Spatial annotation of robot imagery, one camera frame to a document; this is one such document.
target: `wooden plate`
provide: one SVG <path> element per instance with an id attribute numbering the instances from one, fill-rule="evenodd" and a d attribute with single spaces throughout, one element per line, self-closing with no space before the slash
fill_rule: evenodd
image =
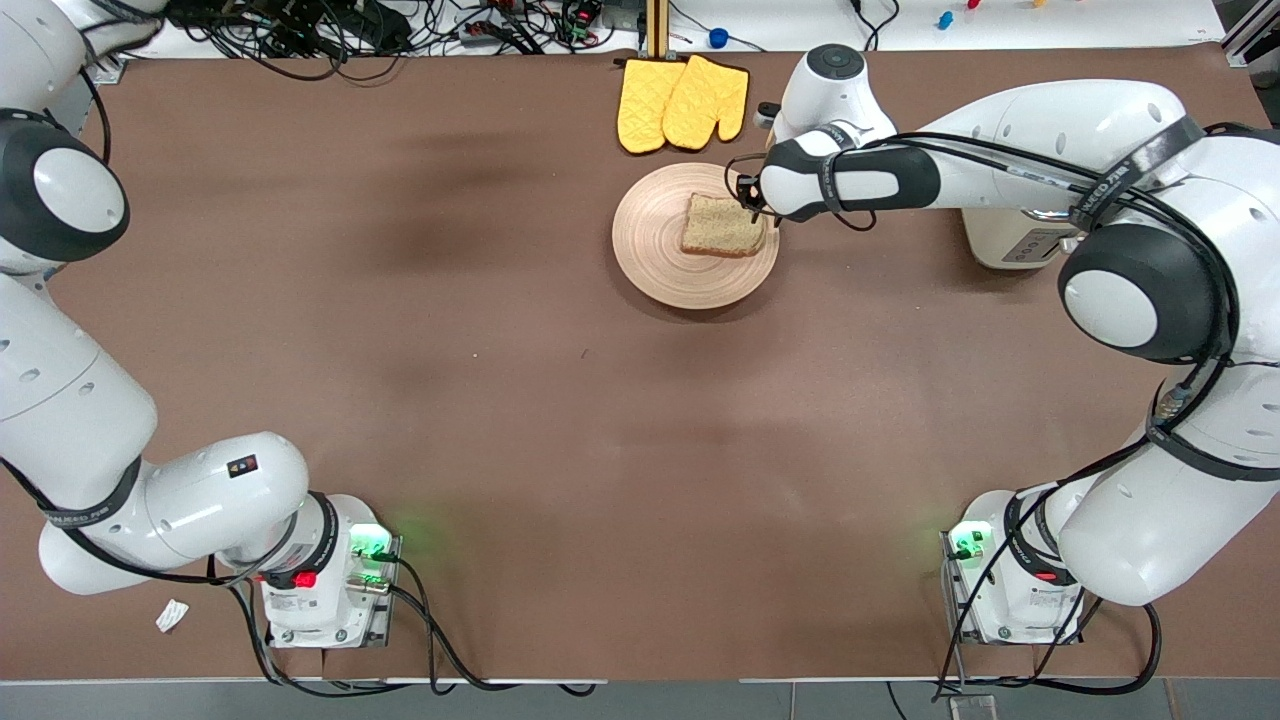
<path id="1" fill-rule="evenodd" d="M 685 310 L 709 310 L 737 302 L 760 287 L 778 259 L 778 231 L 767 225 L 764 247 L 750 258 L 681 252 L 689 196 L 695 192 L 730 197 L 724 168 L 709 163 L 667 165 L 631 186 L 613 215 L 613 255 L 627 279 L 649 297 Z"/>

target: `yellow oven mitt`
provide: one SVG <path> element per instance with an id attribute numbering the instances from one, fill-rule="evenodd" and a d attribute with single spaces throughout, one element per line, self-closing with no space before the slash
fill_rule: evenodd
<path id="1" fill-rule="evenodd" d="M 618 142 L 627 152 L 650 152 L 663 146 L 662 117 L 685 63 L 627 60 L 618 104 Z"/>
<path id="2" fill-rule="evenodd" d="M 631 72 L 631 63 L 627 63 L 627 72 Z M 707 147 L 717 123 L 722 142 L 737 137 L 742 132 L 749 77 L 746 70 L 691 56 L 667 102 L 663 135 L 672 145 L 685 150 Z"/>

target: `brown tabletop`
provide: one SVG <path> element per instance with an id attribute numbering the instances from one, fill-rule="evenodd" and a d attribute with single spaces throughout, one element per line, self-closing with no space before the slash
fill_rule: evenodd
<path id="1" fill-rule="evenodd" d="M 726 59 L 751 70 L 754 106 L 796 55 Z M 1263 122 L 1216 46 L 869 63 L 904 129 L 1079 77 L 1160 82 L 1206 123 Z M 654 168 L 723 163 L 764 135 L 630 158 L 620 83 L 604 56 L 410 61 L 374 90 L 137 63 L 105 92 L 132 229 L 54 295 L 155 397 L 148 459 L 292 438 L 315 488 L 404 534 L 483 675 L 936 673 L 938 530 L 983 491 L 1117 447 L 1161 369 L 1075 331 L 1053 269 L 977 265 L 955 211 L 884 213 L 865 234 L 787 225 L 741 304 L 649 301 L 611 255 L 618 200 Z M 41 574 L 38 515 L 12 483 L 0 524 L 0 676 L 256 673 L 225 592 L 70 596 Z M 1271 509 L 1158 602 L 1162 674 L 1280 676 L 1276 546 Z M 192 612 L 163 637 L 168 597 Z M 1103 614 L 1051 671 L 1132 674 L 1144 625 Z M 398 618 L 392 647 L 325 653 L 324 673 L 421 676 L 424 648 Z M 1033 659 L 979 650 L 974 673 Z"/>

